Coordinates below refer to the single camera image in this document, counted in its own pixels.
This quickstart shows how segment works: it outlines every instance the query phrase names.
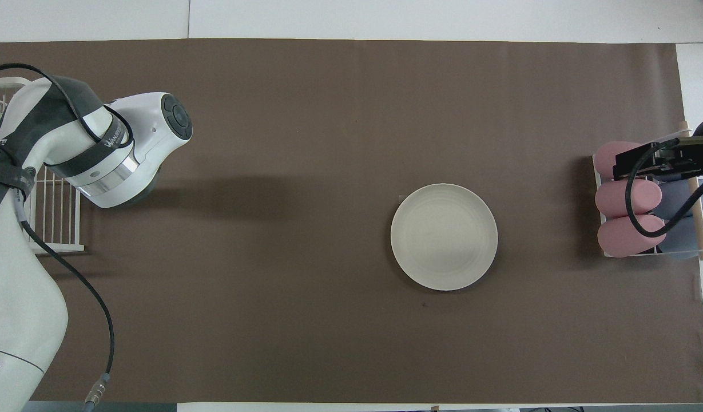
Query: brown mat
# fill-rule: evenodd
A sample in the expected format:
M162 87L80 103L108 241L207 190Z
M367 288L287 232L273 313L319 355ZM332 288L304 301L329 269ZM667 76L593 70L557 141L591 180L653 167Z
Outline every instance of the brown mat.
M696 260L599 255L590 154L683 118L673 45L192 39L0 44L105 100L173 92L194 139L72 261L113 310L110 401L703 402ZM396 265L400 195L476 192L499 250L433 292ZM106 357L70 310L36 399Z

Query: rack wire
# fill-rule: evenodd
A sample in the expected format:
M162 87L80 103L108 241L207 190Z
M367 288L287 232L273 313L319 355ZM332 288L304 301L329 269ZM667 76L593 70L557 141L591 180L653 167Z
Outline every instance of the rack wire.
M14 94L29 83L19 77L0 78L0 122ZM33 230L58 253L84 251L80 240L81 200L81 193L66 180L46 167L38 171L25 210ZM34 253L46 253L27 234L23 235Z

